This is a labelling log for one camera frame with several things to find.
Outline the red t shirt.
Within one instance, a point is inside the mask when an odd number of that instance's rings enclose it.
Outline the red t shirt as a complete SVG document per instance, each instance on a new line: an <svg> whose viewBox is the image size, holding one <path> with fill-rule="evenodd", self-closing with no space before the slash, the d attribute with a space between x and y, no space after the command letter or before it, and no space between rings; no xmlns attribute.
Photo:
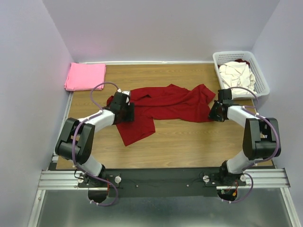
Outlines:
<svg viewBox="0 0 303 227"><path fill-rule="evenodd" d="M209 104L214 98L215 93L204 84L192 90L173 84L133 89L134 121L122 122L116 127L124 145L129 146L156 132L154 120L209 122Z"/></svg>

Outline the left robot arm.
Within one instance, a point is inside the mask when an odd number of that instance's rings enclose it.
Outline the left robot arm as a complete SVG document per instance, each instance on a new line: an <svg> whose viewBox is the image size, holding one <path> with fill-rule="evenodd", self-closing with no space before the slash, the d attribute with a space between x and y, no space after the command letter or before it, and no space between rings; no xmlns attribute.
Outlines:
<svg viewBox="0 0 303 227"><path fill-rule="evenodd" d="M93 115L85 118L68 118L55 146L55 153L73 163L76 169L89 177L89 182L99 187L106 179L105 166L92 155L95 133L111 125L134 121L134 103L131 92L118 90L112 101Z"/></svg>

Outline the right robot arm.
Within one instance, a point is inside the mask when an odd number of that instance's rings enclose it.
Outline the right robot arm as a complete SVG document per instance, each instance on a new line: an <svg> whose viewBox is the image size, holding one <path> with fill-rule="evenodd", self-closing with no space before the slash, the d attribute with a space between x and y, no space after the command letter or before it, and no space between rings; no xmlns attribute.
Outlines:
<svg viewBox="0 0 303 227"><path fill-rule="evenodd" d="M228 186L244 176L248 168L272 160L281 154L278 121L252 113L246 106L235 104L232 90L218 90L218 99L209 113L209 119L224 122L232 120L244 128L242 150L222 163L218 173L204 174L203 181L213 186Z"/></svg>

